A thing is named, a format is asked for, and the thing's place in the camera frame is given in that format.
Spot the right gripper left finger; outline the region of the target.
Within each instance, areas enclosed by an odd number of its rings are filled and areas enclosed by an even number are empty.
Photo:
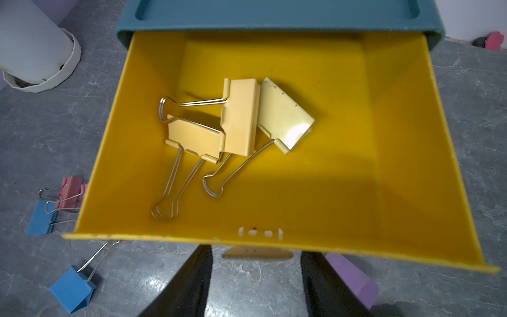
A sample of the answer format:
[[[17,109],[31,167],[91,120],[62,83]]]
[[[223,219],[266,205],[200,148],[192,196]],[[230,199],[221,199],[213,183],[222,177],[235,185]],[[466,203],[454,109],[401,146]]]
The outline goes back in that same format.
[[[201,244],[159,296],[139,315],[204,316],[212,269],[212,248]]]

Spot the yellow top drawer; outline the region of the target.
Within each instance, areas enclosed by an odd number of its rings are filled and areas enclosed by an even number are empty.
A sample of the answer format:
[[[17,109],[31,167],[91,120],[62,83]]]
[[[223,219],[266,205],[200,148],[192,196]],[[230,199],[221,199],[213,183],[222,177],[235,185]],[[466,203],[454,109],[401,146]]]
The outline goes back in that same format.
[[[163,97],[215,99],[270,78],[315,120],[283,154],[206,162],[162,200],[177,150]],[[179,213],[173,217],[171,211]],[[241,244],[496,273],[481,251],[421,32],[136,32],[83,210],[65,239]]]

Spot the yellow binder clip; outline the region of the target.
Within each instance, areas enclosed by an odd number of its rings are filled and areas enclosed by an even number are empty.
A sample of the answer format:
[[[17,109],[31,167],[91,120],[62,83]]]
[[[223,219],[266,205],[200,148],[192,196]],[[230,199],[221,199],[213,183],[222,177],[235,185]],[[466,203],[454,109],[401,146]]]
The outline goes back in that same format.
[[[220,105],[220,116],[198,112],[186,116],[164,114],[165,104],[175,108]],[[161,99],[158,114],[161,121],[173,115],[217,128],[224,133],[222,153],[248,156],[253,152],[256,138],[257,118],[260,106],[260,85],[255,79],[224,80],[223,96],[218,99],[177,102],[165,96]]]
[[[202,178],[204,190],[211,197],[220,198],[223,195],[225,184],[252,159],[273,144],[284,154],[290,153],[294,146],[311,132],[314,122],[313,117],[304,108],[270,78],[266,77],[260,89],[260,109],[257,126],[268,136],[270,142],[249,156],[223,181],[220,186],[220,192],[216,193],[208,187],[207,180],[214,177],[227,164],[232,157],[229,154],[215,172],[208,173]]]
[[[163,122],[168,125],[166,144],[177,148],[178,152],[165,191],[162,198],[151,208],[151,215],[159,221],[171,221],[178,216],[180,200],[202,165],[205,162],[217,164],[220,161],[224,133],[217,128],[170,114]],[[184,153],[195,155],[199,160],[179,188],[171,202],[170,215],[166,216],[162,213],[160,207],[172,192]]]

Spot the pink binder clip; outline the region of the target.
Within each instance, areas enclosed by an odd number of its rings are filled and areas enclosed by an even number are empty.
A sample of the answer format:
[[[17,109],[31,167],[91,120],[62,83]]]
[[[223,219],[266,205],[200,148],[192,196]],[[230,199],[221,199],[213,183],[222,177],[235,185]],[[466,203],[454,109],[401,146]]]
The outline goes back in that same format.
[[[61,186],[42,188],[38,192],[38,200],[45,202],[44,211],[50,215],[57,212],[78,214],[78,206],[84,202],[87,185],[79,176],[64,178]]]

